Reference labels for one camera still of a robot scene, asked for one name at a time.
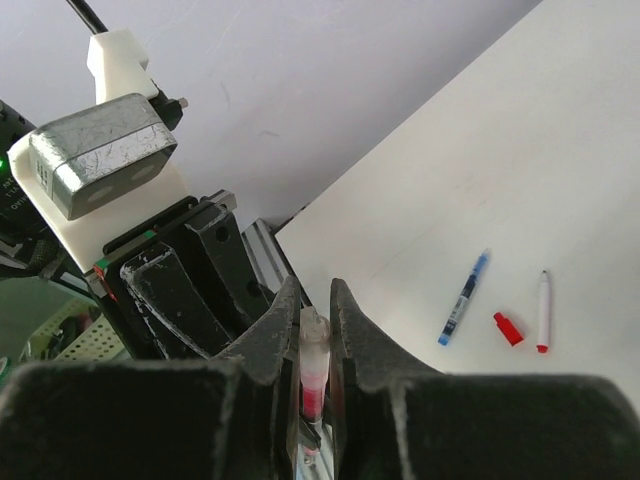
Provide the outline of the white pen blue print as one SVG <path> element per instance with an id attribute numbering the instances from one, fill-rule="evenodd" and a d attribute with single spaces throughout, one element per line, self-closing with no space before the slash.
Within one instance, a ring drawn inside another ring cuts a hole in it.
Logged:
<path id="1" fill-rule="evenodd" d="M 467 304 L 470 301 L 478 280 L 482 275 L 484 268 L 486 267 L 490 258 L 490 250 L 486 249 L 476 260 L 466 282 L 456 300 L 456 303 L 448 316 L 448 319 L 438 337 L 437 343 L 441 346 L 447 346 L 459 325 L 463 314 L 467 308 Z"/>

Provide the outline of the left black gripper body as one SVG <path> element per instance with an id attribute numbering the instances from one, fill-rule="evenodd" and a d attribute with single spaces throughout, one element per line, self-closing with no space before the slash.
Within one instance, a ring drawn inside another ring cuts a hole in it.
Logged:
<path id="1" fill-rule="evenodd" d="M 270 307 L 220 190 L 185 197 L 107 243 L 88 279 L 135 359 L 212 358 Z"/>

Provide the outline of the thin white red pen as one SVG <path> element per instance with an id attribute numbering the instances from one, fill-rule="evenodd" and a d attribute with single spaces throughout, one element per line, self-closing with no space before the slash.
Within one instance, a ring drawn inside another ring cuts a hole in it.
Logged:
<path id="1" fill-rule="evenodd" d="M 546 270 L 541 272 L 538 296 L 538 335 L 536 349 L 540 354 L 549 350 L 551 333 L 551 284 Z"/>

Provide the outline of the perforated cream basket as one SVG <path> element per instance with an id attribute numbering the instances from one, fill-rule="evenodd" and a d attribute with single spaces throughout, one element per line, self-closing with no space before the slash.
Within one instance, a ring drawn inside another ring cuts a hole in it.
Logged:
<path id="1" fill-rule="evenodd" d="M 115 331 L 97 307 L 72 299 L 38 327 L 19 361 L 109 361 L 129 358 Z"/>

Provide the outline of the aluminium rail frame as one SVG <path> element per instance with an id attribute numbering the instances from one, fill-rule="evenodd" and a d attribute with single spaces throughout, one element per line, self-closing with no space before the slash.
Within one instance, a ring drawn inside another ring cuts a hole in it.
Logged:
<path id="1" fill-rule="evenodd" d="M 271 227 L 255 220 L 241 234 L 258 282 L 276 293 L 293 269 L 279 246 Z M 295 479 L 333 479 L 334 456 L 332 428 L 328 410 L 323 419 L 311 424 L 300 414 Z"/>

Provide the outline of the small red pen cap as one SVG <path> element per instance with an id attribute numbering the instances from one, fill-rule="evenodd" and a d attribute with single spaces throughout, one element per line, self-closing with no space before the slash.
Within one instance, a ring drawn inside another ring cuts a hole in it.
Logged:
<path id="1" fill-rule="evenodd" d="M 514 347 L 524 341 L 525 336 L 512 320 L 505 316 L 502 312 L 496 312 L 493 315 L 496 327 L 501 332 L 505 340 L 510 346 Z"/>

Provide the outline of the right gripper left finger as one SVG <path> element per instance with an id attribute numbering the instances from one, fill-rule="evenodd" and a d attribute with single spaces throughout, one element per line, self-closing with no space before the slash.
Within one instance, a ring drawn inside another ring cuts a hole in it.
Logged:
<path id="1" fill-rule="evenodd" d="M 5 479 L 291 479 L 300 286 L 209 360 L 33 362 L 1 393 Z"/>

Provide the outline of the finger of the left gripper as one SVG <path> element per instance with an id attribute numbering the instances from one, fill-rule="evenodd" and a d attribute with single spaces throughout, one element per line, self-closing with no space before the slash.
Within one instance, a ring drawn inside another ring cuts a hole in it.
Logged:
<path id="1" fill-rule="evenodd" d="M 120 278 L 165 358 L 213 358 L 231 344 L 178 257 L 165 243 L 124 261 Z"/>
<path id="2" fill-rule="evenodd" d="M 233 213 L 198 205 L 184 223 L 190 264 L 199 270 L 198 288 L 226 325 L 251 325 L 269 308 L 272 295 L 259 283 Z"/>

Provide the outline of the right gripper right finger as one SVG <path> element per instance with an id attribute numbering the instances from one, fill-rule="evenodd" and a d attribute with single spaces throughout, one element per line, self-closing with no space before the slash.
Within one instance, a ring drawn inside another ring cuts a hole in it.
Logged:
<path id="1" fill-rule="evenodd" d="M 635 479 L 639 419 L 610 381 L 450 375 L 330 293 L 330 400 L 338 479 Z"/>

